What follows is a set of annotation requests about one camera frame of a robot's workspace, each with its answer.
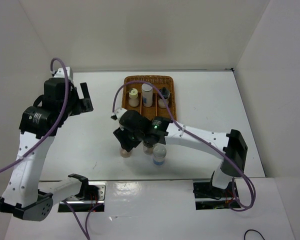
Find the wicker tray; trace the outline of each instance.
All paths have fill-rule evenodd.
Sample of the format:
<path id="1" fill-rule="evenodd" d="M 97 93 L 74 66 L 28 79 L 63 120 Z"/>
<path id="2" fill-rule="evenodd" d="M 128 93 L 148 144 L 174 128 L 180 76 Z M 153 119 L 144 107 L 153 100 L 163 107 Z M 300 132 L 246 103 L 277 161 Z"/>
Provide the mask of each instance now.
<path id="1" fill-rule="evenodd" d="M 174 119 L 177 120 L 177 111 L 176 111 L 176 99 L 175 99 L 175 87 L 174 87 L 174 80 L 170 76 L 156 76 L 156 75 L 137 75 L 137 76 L 127 76 L 124 79 L 124 83 L 128 83 L 130 81 L 145 81 L 152 83 L 158 89 L 166 87 L 170 91 L 170 98 L 169 98 L 169 108 Z M 123 88 L 123 95 L 122 95 L 122 108 L 127 110 L 135 110 L 139 112 L 142 116 L 152 120 L 156 116 L 169 118 L 169 113 L 166 108 L 160 108 L 158 105 L 158 100 L 160 96 L 158 92 L 153 89 L 153 104 L 150 107 L 145 107 L 142 103 L 142 90 L 141 90 L 141 83 L 132 83 L 127 85 Z M 130 89 L 135 88 L 138 90 L 138 97 L 140 100 L 140 104 L 137 107 L 132 107 L 129 105 L 129 91 Z"/>

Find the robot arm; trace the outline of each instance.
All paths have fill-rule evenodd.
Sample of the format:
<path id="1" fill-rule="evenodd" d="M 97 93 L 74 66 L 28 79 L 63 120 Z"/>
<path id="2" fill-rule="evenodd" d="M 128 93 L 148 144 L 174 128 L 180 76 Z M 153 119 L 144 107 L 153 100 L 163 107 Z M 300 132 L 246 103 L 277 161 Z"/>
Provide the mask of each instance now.
<path id="1" fill-rule="evenodd" d="M 66 67 L 69 79 L 69 95 L 65 113 L 58 128 L 68 116 L 79 115 L 93 110 L 86 83 L 81 83 L 83 99 L 79 99 L 73 84 L 73 73 Z M 20 123 L 20 144 L 17 160 L 34 146 L 51 128 L 60 114 L 65 96 L 65 75 L 62 68 L 58 69 L 53 78 L 45 81 L 44 95 L 41 95 L 22 114 Z M 13 169 L 10 181 L 2 197 L 0 212 L 12 213 L 15 217 L 42 221 L 49 214 L 52 206 L 65 198 L 76 195 L 83 198 L 90 188 L 86 177 L 71 174 L 67 179 L 52 185 L 48 189 L 38 190 L 38 184 L 44 162 L 51 144 L 57 134 L 56 128 L 33 152 Z"/>
<path id="2" fill-rule="evenodd" d="M 221 163 L 211 177 L 213 187 L 226 189 L 233 177 L 240 177 L 239 173 L 225 161 L 216 151 L 186 132 L 196 134 L 213 145 L 227 157 L 232 159 L 240 170 L 244 171 L 248 147 L 241 133 L 231 130 L 230 133 L 212 132 L 189 127 L 179 123 L 179 129 L 169 118 L 157 116 L 152 121 L 141 116 L 137 111 L 119 108 L 111 117 L 118 120 L 120 128 L 113 134 L 119 140 L 121 147 L 127 152 L 137 147 L 143 141 L 149 147 L 154 144 L 180 145 L 209 153 L 221 159 Z"/>

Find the small bottle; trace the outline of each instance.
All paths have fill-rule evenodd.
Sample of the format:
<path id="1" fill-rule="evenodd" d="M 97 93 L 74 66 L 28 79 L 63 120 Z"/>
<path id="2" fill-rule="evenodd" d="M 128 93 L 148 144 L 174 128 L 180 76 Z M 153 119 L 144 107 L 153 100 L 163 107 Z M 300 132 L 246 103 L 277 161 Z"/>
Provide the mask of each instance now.
<path id="1" fill-rule="evenodd" d="M 132 154 L 132 150 L 130 152 L 127 152 L 127 150 L 121 148 L 120 149 L 120 156 L 123 157 L 123 158 L 129 158 Z"/>
<path id="2" fill-rule="evenodd" d="M 145 154 L 151 155 L 154 152 L 155 145 L 148 142 L 142 142 L 142 150 Z"/>
<path id="3" fill-rule="evenodd" d="M 138 107 L 139 105 L 139 98 L 138 98 L 138 90 L 135 88 L 132 88 L 129 91 L 129 105 L 133 108 Z"/>
<path id="4" fill-rule="evenodd" d="M 143 106 L 151 107 L 153 103 L 154 88 L 146 83 L 142 84 L 142 102 Z"/>
<path id="5" fill-rule="evenodd" d="M 167 149 L 163 145 L 157 145 L 153 149 L 152 161 L 155 165 L 161 166 L 165 163 Z"/>
<path id="6" fill-rule="evenodd" d="M 163 95 L 163 97 L 165 99 L 165 102 L 168 105 L 169 104 L 169 98 L 170 98 L 170 91 L 166 87 L 163 87 L 163 88 L 159 89 L 159 91 Z M 159 105 L 159 108 L 162 108 L 162 109 L 166 108 L 164 100 L 160 96 L 159 96 L 159 100 L 158 100 L 158 105 Z"/>

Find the white cylinder container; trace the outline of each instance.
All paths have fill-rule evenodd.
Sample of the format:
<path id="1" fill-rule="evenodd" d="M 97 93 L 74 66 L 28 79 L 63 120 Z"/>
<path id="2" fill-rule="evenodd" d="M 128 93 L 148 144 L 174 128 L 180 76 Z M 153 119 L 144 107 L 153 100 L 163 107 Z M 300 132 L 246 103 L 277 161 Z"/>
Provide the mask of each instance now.
<path id="1" fill-rule="evenodd" d="M 151 107 L 153 104 L 154 89 L 148 84 L 142 84 L 142 102 L 145 107 Z"/>
<path id="2" fill-rule="evenodd" d="M 129 105 L 133 108 L 138 107 L 139 105 L 139 98 L 138 98 L 138 90 L 135 88 L 132 88 L 129 91 Z"/>

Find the white table surface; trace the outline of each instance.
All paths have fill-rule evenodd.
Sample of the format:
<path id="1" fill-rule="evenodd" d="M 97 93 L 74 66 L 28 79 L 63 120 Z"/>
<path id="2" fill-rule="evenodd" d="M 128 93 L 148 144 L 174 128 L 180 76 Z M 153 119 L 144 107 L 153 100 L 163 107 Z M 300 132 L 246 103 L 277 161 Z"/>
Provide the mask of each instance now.
<path id="1" fill-rule="evenodd" d="M 227 132 L 241 131 L 247 145 L 245 173 L 264 177 L 246 112 L 231 71 L 82 72 L 76 86 L 87 82 L 94 111 L 69 117 L 58 130 L 46 157 L 41 180 L 62 180 L 71 173 L 90 180 L 160 180 L 210 178 L 220 160 L 205 152 L 168 145 L 166 163 L 155 166 L 139 145 L 130 158 L 120 156 L 113 135 L 118 122 L 110 119 L 117 89 L 125 77 L 163 75 L 174 80 L 178 121 L 187 126 Z M 117 99 L 120 107 L 122 95 Z"/>
<path id="2" fill-rule="evenodd" d="M 248 229 L 266 240 L 294 240 L 273 178 L 252 178 L 256 201 L 246 212 L 230 209 L 196 210 L 192 180 L 107 183 L 104 212 L 92 213 L 91 240 L 242 240 Z M 242 203 L 249 190 L 237 179 Z M 84 223 L 87 213 L 79 212 Z M 73 214 L 58 212 L 56 204 L 41 222 L 12 217 L 5 240 L 84 240 Z M 247 240 L 261 240 L 254 232 Z"/>

